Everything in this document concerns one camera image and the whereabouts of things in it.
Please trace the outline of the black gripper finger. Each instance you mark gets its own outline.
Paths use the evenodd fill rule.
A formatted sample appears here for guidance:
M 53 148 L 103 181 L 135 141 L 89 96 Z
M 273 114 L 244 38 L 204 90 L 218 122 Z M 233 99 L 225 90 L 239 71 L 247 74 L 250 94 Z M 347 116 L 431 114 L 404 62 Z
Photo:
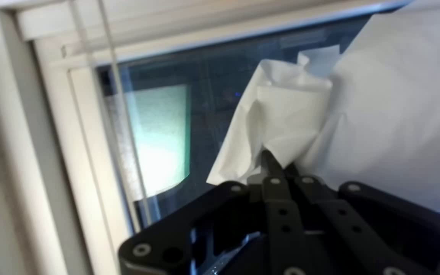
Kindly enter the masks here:
M 295 166 L 283 166 L 270 149 L 262 151 L 263 184 L 274 187 L 288 187 L 295 177 Z

